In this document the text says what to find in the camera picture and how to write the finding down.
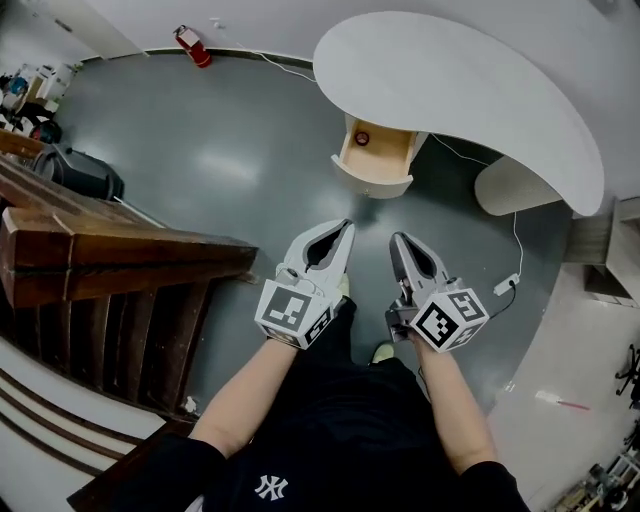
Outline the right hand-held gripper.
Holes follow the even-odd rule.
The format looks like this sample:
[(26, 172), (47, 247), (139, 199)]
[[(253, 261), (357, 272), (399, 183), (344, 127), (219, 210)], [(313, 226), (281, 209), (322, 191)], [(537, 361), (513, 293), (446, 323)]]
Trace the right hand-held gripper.
[(438, 353), (468, 343), (488, 322), (489, 314), (473, 289), (449, 278), (438, 254), (405, 232), (389, 241), (391, 264), (401, 297), (385, 312), (394, 343), (415, 332)]

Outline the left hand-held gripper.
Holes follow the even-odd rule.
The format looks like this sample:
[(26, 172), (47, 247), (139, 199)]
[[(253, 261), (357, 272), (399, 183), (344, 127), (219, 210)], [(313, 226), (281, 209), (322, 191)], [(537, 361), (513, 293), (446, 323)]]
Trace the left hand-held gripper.
[(255, 313), (267, 337), (299, 350), (318, 340), (342, 301), (340, 285), (354, 240), (355, 226), (347, 219), (318, 224), (294, 239), (285, 267), (265, 281)]

